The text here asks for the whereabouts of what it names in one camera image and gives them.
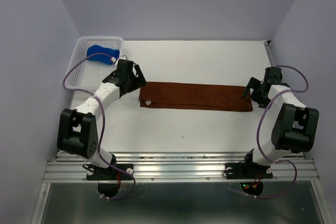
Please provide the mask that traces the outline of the brown towel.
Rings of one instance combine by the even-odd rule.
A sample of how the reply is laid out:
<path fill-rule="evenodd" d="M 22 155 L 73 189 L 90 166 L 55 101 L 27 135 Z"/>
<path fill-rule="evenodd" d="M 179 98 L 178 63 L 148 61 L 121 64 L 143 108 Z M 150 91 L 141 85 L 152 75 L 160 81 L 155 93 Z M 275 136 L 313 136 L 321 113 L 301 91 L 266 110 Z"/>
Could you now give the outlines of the brown towel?
<path fill-rule="evenodd" d="M 245 87 L 214 84 L 149 82 L 140 89 L 143 108 L 251 112 L 250 95 Z"/>

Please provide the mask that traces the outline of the blue towel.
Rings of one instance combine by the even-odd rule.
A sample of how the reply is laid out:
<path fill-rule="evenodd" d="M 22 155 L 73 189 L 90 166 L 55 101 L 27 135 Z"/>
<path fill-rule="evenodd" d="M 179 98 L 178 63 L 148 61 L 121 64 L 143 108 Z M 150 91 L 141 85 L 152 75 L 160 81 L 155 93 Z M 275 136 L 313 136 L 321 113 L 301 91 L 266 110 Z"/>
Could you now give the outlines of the blue towel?
<path fill-rule="evenodd" d="M 114 65 L 119 59 L 120 50 L 93 45 L 87 50 L 89 61 L 100 62 L 106 65 Z"/>

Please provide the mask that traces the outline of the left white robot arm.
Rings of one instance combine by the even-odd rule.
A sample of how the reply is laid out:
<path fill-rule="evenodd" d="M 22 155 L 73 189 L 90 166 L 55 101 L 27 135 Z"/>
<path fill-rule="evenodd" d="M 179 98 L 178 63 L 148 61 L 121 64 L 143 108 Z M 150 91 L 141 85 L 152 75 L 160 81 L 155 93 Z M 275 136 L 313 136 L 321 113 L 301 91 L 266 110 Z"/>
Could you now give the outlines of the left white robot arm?
<path fill-rule="evenodd" d="M 122 96 L 146 86 L 146 79 L 138 64 L 120 59 L 115 71 L 106 76 L 95 92 L 85 90 L 89 98 L 74 109 L 60 114 L 57 148 L 82 157 L 91 164 L 87 168 L 100 179 L 110 180 L 121 174 L 132 178 L 127 170 L 117 167 L 115 155 L 101 147 L 104 130 L 97 130 L 97 120 L 105 119 L 105 109 Z"/>

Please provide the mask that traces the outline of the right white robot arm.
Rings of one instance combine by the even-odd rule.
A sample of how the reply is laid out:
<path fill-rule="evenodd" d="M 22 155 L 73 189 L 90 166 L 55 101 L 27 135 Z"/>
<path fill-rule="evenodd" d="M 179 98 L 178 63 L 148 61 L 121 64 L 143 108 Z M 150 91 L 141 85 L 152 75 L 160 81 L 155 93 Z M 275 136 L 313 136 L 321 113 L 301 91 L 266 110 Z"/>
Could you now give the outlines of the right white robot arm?
<path fill-rule="evenodd" d="M 250 98 L 264 109 L 262 118 L 275 108 L 277 111 L 270 139 L 261 144 L 256 136 L 257 148 L 245 155 L 244 161 L 238 163 L 238 170 L 246 177 L 258 175 L 265 178 L 271 175 L 271 164 L 284 156 L 294 153 L 309 152 L 316 136 L 319 111 L 300 102 L 296 91 L 282 81 L 282 67 L 265 69 L 263 80 L 250 78 L 242 98 Z"/>

